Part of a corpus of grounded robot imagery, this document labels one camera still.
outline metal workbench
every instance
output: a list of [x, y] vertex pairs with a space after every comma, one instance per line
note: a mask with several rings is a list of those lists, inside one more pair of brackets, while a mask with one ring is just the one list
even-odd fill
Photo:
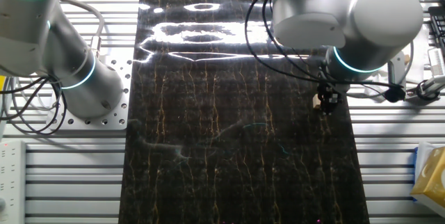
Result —
[[[124, 65], [122, 56], [134, 53], [138, 9], [153, 8], [140, 7], [139, 0], [79, 1], [103, 13], [102, 54], [116, 60], [117, 67]], [[431, 3], [423, 5], [427, 9]], [[89, 41], [97, 28], [94, 15], [68, 4], [62, 7]], [[40, 94], [49, 103], [51, 88]], [[445, 99], [424, 107], [369, 99], [349, 99], [349, 105], [371, 223], [445, 223], [409, 197], [413, 148], [419, 141], [445, 145]], [[26, 119], [37, 127], [45, 125], [47, 116], [29, 110]], [[26, 223], [118, 223], [124, 131], [64, 131], [30, 138], [8, 124], [1, 141], [12, 139], [27, 142]]]

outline power strip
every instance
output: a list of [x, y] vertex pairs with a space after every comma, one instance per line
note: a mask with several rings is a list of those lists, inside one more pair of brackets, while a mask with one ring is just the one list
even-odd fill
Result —
[[0, 142], [0, 224], [24, 224], [25, 175], [25, 143]]

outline white cable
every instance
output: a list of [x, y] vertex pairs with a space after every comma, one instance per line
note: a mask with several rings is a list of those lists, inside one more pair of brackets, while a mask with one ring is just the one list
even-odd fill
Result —
[[90, 6], [84, 2], [76, 1], [76, 0], [60, 0], [60, 1], [67, 2], [74, 6], [78, 6], [78, 7], [83, 8], [89, 12], [92, 12], [94, 15], [96, 15], [97, 19], [99, 19], [99, 27], [97, 28], [97, 32], [95, 35], [100, 36], [102, 34], [102, 30], [104, 29], [104, 26], [105, 26], [105, 19], [96, 8], [93, 8], [92, 6]]

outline gray cylinder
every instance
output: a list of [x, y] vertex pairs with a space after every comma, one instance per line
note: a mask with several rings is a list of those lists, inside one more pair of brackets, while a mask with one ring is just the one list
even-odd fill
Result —
[[0, 0], [0, 74], [27, 76], [42, 64], [57, 0]]
[[418, 0], [357, 0], [350, 21], [354, 30], [327, 55], [328, 70], [339, 79], [365, 79], [416, 37], [423, 12]]
[[123, 85], [117, 72], [99, 61], [57, 4], [44, 51], [48, 73], [60, 79], [67, 109], [83, 119], [109, 113], [119, 103]]

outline black cable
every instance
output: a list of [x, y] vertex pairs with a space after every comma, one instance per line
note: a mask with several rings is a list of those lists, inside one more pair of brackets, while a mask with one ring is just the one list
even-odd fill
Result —
[[24, 86], [24, 87], [21, 87], [21, 88], [18, 88], [18, 89], [16, 89], [16, 90], [4, 90], [4, 91], [0, 91], [0, 95], [8, 95], [8, 94], [17, 93], [17, 92], [26, 90], [26, 89], [28, 89], [28, 88], [34, 86], [35, 84], [41, 82], [43, 79], [45, 79], [45, 78], [44, 78], [44, 77], [40, 77], [39, 79], [37, 79], [36, 81], [30, 83], [29, 85]]
[[[51, 86], [53, 87], [53, 90], [54, 90], [54, 93], [55, 93], [55, 95], [56, 95], [56, 98], [60, 98], [59, 95], [60, 95], [60, 93], [61, 93], [61, 89], [58, 89], [58, 88], [56, 87], [55, 84], [52, 84]], [[15, 98], [15, 94], [12, 94], [12, 97], [13, 97], [13, 104], [14, 104], [15, 110], [16, 110], [17, 113], [19, 113], [19, 110], [17, 109], [17, 100], [16, 100], [16, 98]], [[58, 99], [57, 99], [57, 100], [56, 100], [56, 111], [55, 111], [55, 113], [54, 113], [54, 117], [51, 119], [51, 122], [50, 122], [48, 125], [46, 125], [45, 127], [43, 127], [42, 129], [36, 130], [36, 129], [32, 128], [32, 126], [31, 126], [31, 125], [24, 119], [23, 115], [20, 115], [19, 117], [20, 117], [20, 119], [22, 120], [22, 122], [23, 122], [23, 123], [24, 123], [24, 124], [31, 130], [31, 131], [24, 130], [24, 129], [18, 127], [17, 125], [15, 125], [14, 122], [11, 122], [11, 124], [13, 124], [14, 127], [15, 127], [16, 129], [18, 129], [19, 131], [21, 131], [22, 133], [27, 133], [27, 134], [41, 134], [44, 130], [48, 129], [48, 128], [53, 124], [54, 120], [57, 118], [59, 106], [60, 106], [60, 105], [58, 104]]]
[[255, 57], [255, 59], [260, 62], [262, 65], [266, 66], [267, 68], [269, 68], [270, 70], [273, 70], [275, 72], [278, 72], [280, 74], [284, 74], [286, 76], [289, 77], [293, 77], [296, 79], [301, 79], [303, 81], [312, 81], [312, 82], [316, 82], [316, 83], [332, 83], [332, 84], [359, 84], [359, 85], [363, 85], [363, 84], [367, 84], [367, 85], [378, 85], [378, 86], [386, 86], [386, 87], [390, 87], [390, 88], [402, 88], [402, 86], [400, 85], [396, 85], [396, 84], [388, 84], [388, 83], [380, 83], [380, 82], [370, 82], [370, 81], [362, 81], [362, 82], [352, 82], [352, 81], [330, 81], [330, 80], [325, 80], [325, 79], [308, 79], [305, 77], [299, 77], [296, 76], [294, 74], [290, 74], [288, 72], [283, 72], [279, 69], [276, 69], [270, 65], [268, 65], [267, 63], [263, 62], [258, 55], [255, 53], [255, 51], [253, 50], [252, 46], [249, 43], [249, 37], [248, 37], [248, 22], [249, 22], [249, 18], [250, 18], [250, 14], [252, 13], [252, 10], [254, 8], [254, 5], [258, 2], [258, 0], [254, 0], [251, 4], [250, 7], [248, 9], [248, 12], [246, 14], [245, 17], [245, 24], [244, 24], [244, 34], [245, 34], [245, 41], [246, 41], [246, 45], [248, 46], [248, 49], [250, 51], [250, 53]]
[[296, 67], [298, 70], [300, 70], [302, 73], [306, 74], [307, 76], [313, 78], [313, 79], [318, 79], [318, 77], [314, 76], [313, 74], [306, 72], [305, 70], [303, 70], [299, 65], [295, 64], [288, 56], [287, 54], [284, 52], [283, 48], [281, 48], [278, 45], [278, 42], [276, 41], [275, 37], [273, 37], [272, 32], [270, 32], [269, 26], [267, 25], [267, 19], [266, 19], [266, 6], [267, 6], [267, 1], [268, 0], [264, 0], [263, 2], [263, 9], [262, 9], [262, 15], [263, 15], [263, 22], [264, 22], [264, 27], [266, 28], [267, 34], [269, 35], [270, 40], [273, 41], [273, 44], [275, 45], [275, 47], [277, 48], [278, 52], [281, 53], [285, 59], [290, 62], [290, 64], [292, 64], [292, 66]]
[[[63, 110], [62, 119], [60, 120], [60, 123], [59, 123], [59, 125], [57, 126], [57, 128], [55, 128], [55, 130], [53, 130], [53, 131], [51, 131], [51, 132], [49, 132], [49, 133], [42, 133], [44, 130], [48, 129], [48, 128], [54, 123], [55, 119], [57, 118], [57, 115], [58, 115], [58, 109], [59, 109], [59, 106], [60, 106], [60, 105], [58, 105], [58, 106], [56, 107], [56, 111], [55, 111], [55, 113], [54, 113], [54, 117], [51, 119], [51, 122], [50, 122], [48, 125], [46, 125], [45, 127], [43, 127], [42, 129], [36, 130], [36, 129], [32, 128], [32, 126], [31, 126], [31, 125], [30, 125], [30, 124], [23, 118], [22, 113], [20, 113], [20, 112], [17, 110], [17, 102], [16, 102], [16, 100], [15, 100], [15, 95], [12, 95], [12, 96], [13, 96], [13, 104], [14, 104], [15, 110], [17, 111], [17, 114], [18, 114], [19, 117], [22, 119], [22, 122], [23, 122], [23, 123], [30, 129], [30, 131], [28, 131], [28, 130], [24, 130], [24, 129], [22, 129], [21, 127], [19, 127], [17, 124], [15, 124], [13, 121], [10, 121], [10, 123], [11, 123], [17, 130], [19, 130], [19, 131], [21, 131], [22, 133], [25, 133], [25, 134], [52, 135], [52, 134], [56, 133], [56, 132], [62, 127], [62, 124], [63, 124], [63, 122], [64, 122], [64, 120], [65, 120], [65, 116], [66, 116], [66, 113], [67, 113], [67, 103], [66, 103], [66, 98], [65, 98], [65, 95], [63, 94], [63, 92], [62, 92], [62, 90], [61, 90], [60, 87], [57, 87], [56, 84], [54, 84], [54, 83], [52, 84], [52, 87], [53, 87], [53, 90], [54, 90], [56, 96], [57, 96], [58, 98], [60, 98], [60, 96], [62, 97], [63, 104], [64, 104], [64, 110]], [[8, 116], [7, 109], [6, 109], [6, 104], [3, 104], [3, 111], [5, 111], [6, 116]]]
[[34, 97], [37, 95], [37, 93], [40, 91], [40, 89], [42, 89], [42, 87], [48, 81], [49, 81], [49, 78], [44, 78], [44, 81], [34, 90], [34, 93], [29, 97], [29, 100], [26, 102], [26, 104], [24, 105], [22, 110], [20, 110], [19, 113], [15, 114], [15, 115], [12, 115], [12, 116], [7, 115], [6, 117], [0, 117], [0, 120], [12, 120], [12, 119], [15, 119], [15, 118], [19, 117], [21, 114], [23, 114], [23, 112], [25, 112], [25, 110], [27, 110], [27, 108], [29, 107], [29, 104], [34, 99]]

